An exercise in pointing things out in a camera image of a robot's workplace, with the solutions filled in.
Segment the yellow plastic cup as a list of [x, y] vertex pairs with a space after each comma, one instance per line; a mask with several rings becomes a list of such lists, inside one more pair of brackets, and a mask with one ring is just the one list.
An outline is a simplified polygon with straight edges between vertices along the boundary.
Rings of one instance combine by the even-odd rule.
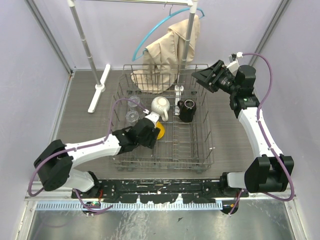
[[165, 128], [160, 121], [156, 123], [155, 128], [158, 129], [157, 140], [160, 140], [165, 135]]

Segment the clear plastic cup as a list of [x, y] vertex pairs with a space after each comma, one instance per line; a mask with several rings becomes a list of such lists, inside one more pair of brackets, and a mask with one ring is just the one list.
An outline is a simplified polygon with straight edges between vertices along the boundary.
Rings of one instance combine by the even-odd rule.
[[141, 103], [140, 98], [137, 95], [133, 95], [129, 98], [127, 105], [131, 110], [136, 110], [139, 108], [138, 104], [140, 103]]
[[139, 113], [136, 110], [130, 110], [125, 115], [125, 120], [129, 126], [134, 126], [140, 118]]

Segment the cream speckled ceramic mug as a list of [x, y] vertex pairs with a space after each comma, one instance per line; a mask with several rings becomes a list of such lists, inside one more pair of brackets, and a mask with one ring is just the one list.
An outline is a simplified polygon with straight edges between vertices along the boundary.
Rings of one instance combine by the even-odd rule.
[[151, 111], [158, 114], [164, 122], [169, 120], [170, 102], [163, 96], [158, 96], [152, 100]]

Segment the black mug cream inside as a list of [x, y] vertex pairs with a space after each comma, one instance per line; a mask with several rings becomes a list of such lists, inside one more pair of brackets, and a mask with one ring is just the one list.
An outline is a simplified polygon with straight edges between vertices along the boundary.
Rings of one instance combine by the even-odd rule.
[[191, 99], [179, 100], [179, 118], [184, 123], [191, 123], [197, 110], [196, 103]]

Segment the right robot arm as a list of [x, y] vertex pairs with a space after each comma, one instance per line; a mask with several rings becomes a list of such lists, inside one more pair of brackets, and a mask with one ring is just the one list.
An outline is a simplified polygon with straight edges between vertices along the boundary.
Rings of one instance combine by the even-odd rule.
[[219, 191], [225, 197], [231, 197], [237, 189], [268, 196], [284, 192], [293, 185], [294, 160], [283, 154], [267, 128], [261, 103], [253, 93], [256, 69], [250, 65], [236, 67], [233, 70], [218, 60], [210, 67], [192, 73], [196, 82], [209, 92], [222, 90], [229, 94], [230, 108], [243, 126], [254, 154], [246, 171], [222, 174]]

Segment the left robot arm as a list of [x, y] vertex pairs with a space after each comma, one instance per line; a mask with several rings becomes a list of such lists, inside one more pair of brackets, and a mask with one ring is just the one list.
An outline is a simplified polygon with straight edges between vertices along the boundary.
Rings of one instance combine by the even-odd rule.
[[75, 189], [88, 198], [95, 198], [101, 183], [92, 171], [75, 168], [83, 163], [108, 156], [132, 152], [138, 146], [153, 149], [160, 133], [159, 118], [147, 115], [134, 126], [112, 131], [109, 135], [81, 143], [64, 144], [60, 139], [51, 142], [35, 160], [34, 175], [42, 183], [42, 191], [60, 187]]

